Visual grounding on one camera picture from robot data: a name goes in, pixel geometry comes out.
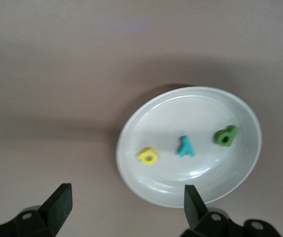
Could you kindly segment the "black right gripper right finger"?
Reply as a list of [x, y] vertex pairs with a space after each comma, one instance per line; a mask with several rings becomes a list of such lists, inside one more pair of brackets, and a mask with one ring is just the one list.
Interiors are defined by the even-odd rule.
[[248, 219], [238, 225], [219, 208], [207, 208], [194, 185], [185, 185], [184, 211], [189, 228], [180, 237], [280, 237], [268, 222]]

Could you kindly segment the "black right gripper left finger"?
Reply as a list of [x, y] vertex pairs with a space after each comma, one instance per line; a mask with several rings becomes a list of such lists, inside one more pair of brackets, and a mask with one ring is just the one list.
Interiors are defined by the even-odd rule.
[[0, 225], [0, 237], [56, 237], [72, 211], [72, 185], [61, 184], [41, 205]]

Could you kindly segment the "teal foam letter y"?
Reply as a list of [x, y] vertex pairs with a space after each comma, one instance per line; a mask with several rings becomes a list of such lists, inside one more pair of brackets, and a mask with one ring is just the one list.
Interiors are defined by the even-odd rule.
[[196, 155], [192, 141], [188, 136], [180, 137], [180, 145], [177, 149], [177, 154], [182, 158], [185, 156], [194, 157]]

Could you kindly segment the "yellow foam letter a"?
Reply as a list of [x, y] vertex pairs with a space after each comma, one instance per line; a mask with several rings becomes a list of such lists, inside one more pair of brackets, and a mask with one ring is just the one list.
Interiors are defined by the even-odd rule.
[[138, 158], [145, 165], [153, 165], [158, 161], [159, 155], [154, 148], [148, 147], [139, 152]]

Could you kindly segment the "green foam letter p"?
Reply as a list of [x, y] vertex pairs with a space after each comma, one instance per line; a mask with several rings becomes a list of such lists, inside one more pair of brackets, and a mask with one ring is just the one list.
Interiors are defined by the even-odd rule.
[[215, 143], [222, 147], [230, 147], [237, 133], [238, 128], [234, 125], [230, 125], [226, 129], [219, 130], [215, 133]]

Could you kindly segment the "beige round plate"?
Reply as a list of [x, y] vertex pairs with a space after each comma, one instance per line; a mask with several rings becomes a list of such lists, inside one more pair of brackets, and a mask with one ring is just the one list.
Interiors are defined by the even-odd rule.
[[[217, 131], [238, 128], [230, 147], [215, 143]], [[194, 157], [180, 157], [180, 137], [188, 136]], [[260, 155], [259, 121], [239, 97], [212, 87], [185, 87], [155, 97], [124, 125], [116, 160], [125, 184], [140, 198], [165, 207], [182, 208], [185, 185], [194, 185], [205, 203], [236, 189]], [[152, 147], [159, 155], [145, 165], [138, 154]]]

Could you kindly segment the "brown table cover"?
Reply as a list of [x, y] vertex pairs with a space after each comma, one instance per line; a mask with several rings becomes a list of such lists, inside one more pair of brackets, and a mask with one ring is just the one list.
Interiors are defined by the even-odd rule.
[[120, 131], [189, 85], [248, 103], [262, 128], [252, 173], [213, 202], [283, 236], [283, 0], [0, 0], [0, 222], [71, 183], [58, 237], [177, 237], [182, 209], [135, 195]]

